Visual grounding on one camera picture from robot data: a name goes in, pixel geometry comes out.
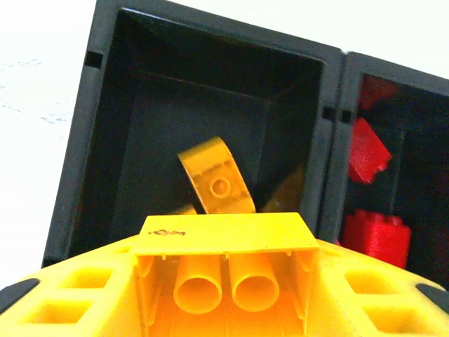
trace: black storage box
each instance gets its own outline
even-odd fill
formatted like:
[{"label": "black storage box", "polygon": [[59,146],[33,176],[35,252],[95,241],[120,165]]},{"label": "black storage box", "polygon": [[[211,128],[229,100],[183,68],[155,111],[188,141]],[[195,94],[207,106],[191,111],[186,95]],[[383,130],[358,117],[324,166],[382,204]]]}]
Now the black storage box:
[{"label": "black storage box", "polygon": [[[362,110],[367,75],[390,80],[398,91]],[[354,183],[347,174],[358,117],[392,155],[369,185]],[[350,53],[337,118],[318,238],[335,242],[354,209],[400,216],[412,230],[407,269],[449,288],[449,81]]]},{"label": "black storage box", "polygon": [[137,234],[148,215],[199,210],[177,153],[213,136],[257,209],[302,165],[314,231],[342,60],[165,1],[98,0],[43,265]]}]

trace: black rubber pad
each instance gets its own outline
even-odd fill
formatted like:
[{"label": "black rubber pad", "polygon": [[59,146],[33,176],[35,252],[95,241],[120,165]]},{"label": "black rubber pad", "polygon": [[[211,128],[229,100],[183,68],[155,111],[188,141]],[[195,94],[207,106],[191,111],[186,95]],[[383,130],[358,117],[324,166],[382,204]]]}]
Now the black rubber pad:
[{"label": "black rubber pad", "polygon": [[26,279],[0,290],[0,315],[29,293],[39,282],[38,279]]},{"label": "black rubber pad", "polygon": [[444,291],[428,284],[419,283],[416,285],[429,300],[434,302],[446,314],[449,314],[449,291]]}]

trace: open box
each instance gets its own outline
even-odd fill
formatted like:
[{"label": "open box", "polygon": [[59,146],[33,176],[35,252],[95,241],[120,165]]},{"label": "open box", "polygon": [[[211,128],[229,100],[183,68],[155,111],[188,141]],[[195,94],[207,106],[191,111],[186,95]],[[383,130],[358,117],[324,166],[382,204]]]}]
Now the open box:
[{"label": "open box", "polygon": [[[363,109],[366,76],[389,80],[397,91]],[[369,185],[342,174],[359,117],[391,153],[387,169]],[[355,209],[400,216],[412,230],[407,269],[448,288],[449,81],[352,53],[337,118],[318,238],[335,242]]]},{"label": "open box", "polygon": [[43,265],[201,212],[177,154],[219,136],[259,211],[302,170],[316,227],[343,55],[165,1],[99,0]]}]

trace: storage bin compartment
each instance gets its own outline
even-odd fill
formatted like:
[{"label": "storage bin compartment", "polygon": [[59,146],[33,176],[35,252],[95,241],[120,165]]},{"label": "storage bin compartment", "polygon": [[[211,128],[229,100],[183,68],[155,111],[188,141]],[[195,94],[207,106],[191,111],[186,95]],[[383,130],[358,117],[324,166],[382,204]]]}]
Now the storage bin compartment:
[{"label": "storage bin compartment", "polygon": [[[343,86],[341,116],[351,113],[351,121],[341,121],[335,134],[318,237],[341,239],[346,217],[356,209],[400,216],[412,230],[406,269],[447,288],[449,81],[357,54],[348,60],[347,78],[356,83]],[[377,82],[373,90],[396,89],[368,104],[368,93],[361,90],[367,80]],[[391,154],[387,168],[371,184],[355,183],[342,173],[337,177],[337,168],[347,167],[352,122],[358,118],[370,124]],[[332,189],[339,185],[342,201],[331,210],[339,193]],[[326,222],[332,211],[335,222]]]},{"label": "storage bin compartment", "polygon": [[[102,6],[111,5],[99,1],[94,33]],[[148,215],[186,204],[203,213],[177,154],[215,136],[257,211],[298,173],[287,211],[315,225],[340,51],[163,1],[151,6],[151,15],[120,9],[107,52],[88,49],[84,72],[103,72],[88,156],[74,191],[62,174],[58,196],[76,197],[64,214],[57,200],[44,265],[137,234]],[[76,110],[71,137],[77,118]],[[73,151],[69,141],[65,167]]]}]

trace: lego stud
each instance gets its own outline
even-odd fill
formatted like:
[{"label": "lego stud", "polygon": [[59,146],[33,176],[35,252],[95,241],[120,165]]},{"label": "lego stud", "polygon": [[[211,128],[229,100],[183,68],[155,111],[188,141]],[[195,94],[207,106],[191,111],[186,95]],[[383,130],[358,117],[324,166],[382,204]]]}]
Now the lego stud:
[{"label": "lego stud", "polygon": [[177,268],[176,305],[189,314],[206,314],[222,300],[220,257],[181,256]]},{"label": "lego stud", "polygon": [[224,177],[215,177],[210,181],[210,192],[218,199],[223,199],[231,193],[231,183]]},{"label": "lego stud", "polygon": [[242,310],[266,310],[279,297],[279,285],[265,254],[230,255],[229,276],[232,298]]}]

